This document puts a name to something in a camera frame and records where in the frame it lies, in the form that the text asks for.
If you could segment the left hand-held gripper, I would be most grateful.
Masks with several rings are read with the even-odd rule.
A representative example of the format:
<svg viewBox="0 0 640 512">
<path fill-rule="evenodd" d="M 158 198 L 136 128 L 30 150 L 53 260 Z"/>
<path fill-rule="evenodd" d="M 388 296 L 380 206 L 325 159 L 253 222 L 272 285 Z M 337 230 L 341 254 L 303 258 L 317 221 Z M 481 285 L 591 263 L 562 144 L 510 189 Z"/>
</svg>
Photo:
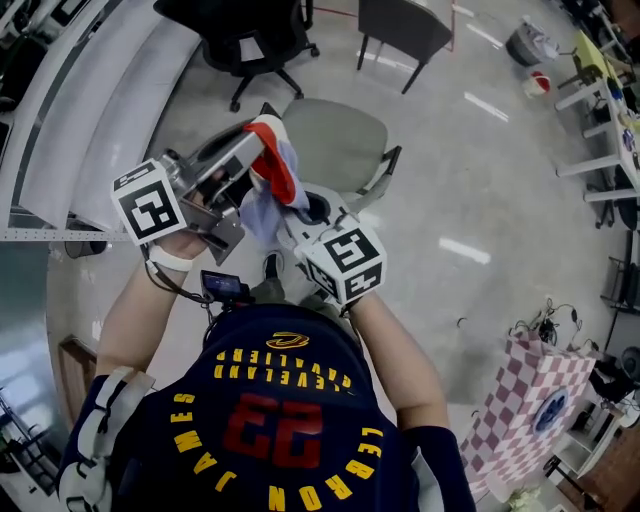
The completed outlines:
<svg viewBox="0 0 640 512">
<path fill-rule="evenodd" d="M 189 156 L 167 149 L 115 179 L 111 199 L 132 242 L 141 246 L 186 229 L 222 264 L 244 238 L 239 209 L 264 150 L 256 134 L 233 127 Z"/>
</svg>

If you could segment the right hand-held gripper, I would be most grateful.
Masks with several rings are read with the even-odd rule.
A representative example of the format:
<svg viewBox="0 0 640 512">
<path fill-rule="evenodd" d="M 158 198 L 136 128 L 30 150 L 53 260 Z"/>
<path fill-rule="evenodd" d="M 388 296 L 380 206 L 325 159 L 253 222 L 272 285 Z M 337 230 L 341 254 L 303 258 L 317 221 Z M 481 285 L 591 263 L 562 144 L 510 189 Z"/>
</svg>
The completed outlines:
<svg viewBox="0 0 640 512">
<path fill-rule="evenodd" d="M 374 230 L 339 194 L 314 184 L 304 189 L 310 208 L 282 208 L 278 240 L 311 282 L 346 306 L 384 284 L 387 253 Z"/>
</svg>

